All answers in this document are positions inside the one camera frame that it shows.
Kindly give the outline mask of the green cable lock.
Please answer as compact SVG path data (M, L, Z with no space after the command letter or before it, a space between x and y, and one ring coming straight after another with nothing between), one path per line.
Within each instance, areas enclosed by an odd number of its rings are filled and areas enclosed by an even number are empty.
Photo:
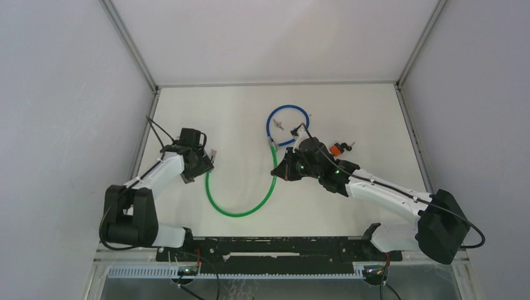
M279 191L279 179L269 173L279 162L274 146L266 142L229 146L213 154L214 169L206 174L203 194L215 213L246 218L273 202Z

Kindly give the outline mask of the blue cable lock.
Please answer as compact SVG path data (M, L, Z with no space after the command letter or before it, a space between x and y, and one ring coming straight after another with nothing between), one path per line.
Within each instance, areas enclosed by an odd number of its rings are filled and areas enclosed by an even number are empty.
M294 143L291 131L301 123L309 124L310 114L300 106L285 104L272 110L266 119L267 140L276 148L289 146ZM284 131L273 126L272 118L282 122Z

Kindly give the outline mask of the silver keys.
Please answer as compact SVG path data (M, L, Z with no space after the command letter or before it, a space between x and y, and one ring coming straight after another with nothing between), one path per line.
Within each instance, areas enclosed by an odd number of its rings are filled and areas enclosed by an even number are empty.
M275 128L278 128L278 129L280 129L280 130L282 130L282 131L285 130L285 128L283 127L282 122L277 121L276 119L272 118L272 123L273 123L273 126L274 126Z

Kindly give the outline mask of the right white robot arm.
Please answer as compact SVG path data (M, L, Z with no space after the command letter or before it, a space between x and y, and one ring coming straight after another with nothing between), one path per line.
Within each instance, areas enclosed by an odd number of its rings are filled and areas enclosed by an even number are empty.
M366 230L361 251L370 260L391 251L421 251L437 263L451 264L472 228L450 192L419 192L385 181L336 158L315 137L287 147L271 175L284 181L314 178L330 193L367 201L403 218L405 224L376 222Z

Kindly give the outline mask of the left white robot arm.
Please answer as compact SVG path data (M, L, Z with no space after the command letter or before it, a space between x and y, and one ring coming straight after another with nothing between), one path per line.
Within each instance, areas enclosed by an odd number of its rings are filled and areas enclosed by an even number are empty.
M155 201L177 179L189 184L213 170L206 143L205 133L185 127L176 140L162 147L161 155L144 174L109 186L99 225L103 246L113 251L171 248L178 259L191 259L195 243L186 238L185 228L159 221Z

